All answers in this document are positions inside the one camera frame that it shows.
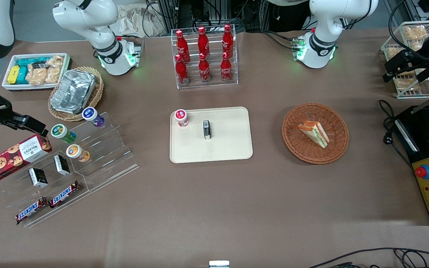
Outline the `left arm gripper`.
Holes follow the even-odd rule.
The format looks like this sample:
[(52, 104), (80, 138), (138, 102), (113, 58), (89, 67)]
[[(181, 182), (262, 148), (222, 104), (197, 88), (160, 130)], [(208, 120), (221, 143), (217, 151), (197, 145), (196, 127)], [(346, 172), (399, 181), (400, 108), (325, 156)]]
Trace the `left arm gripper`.
[(411, 53), (401, 50), (393, 58), (385, 63), (386, 74), (382, 76), (385, 83), (396, 79), (402, 83), (413, 83), (418, 81), (417, 74), (429, 75), (429, 31), (427, 28), (405, 28), (404, 35), (410, 43), (410, 49), (415, 51), (412, 64), (418, 68), (411, 71)]

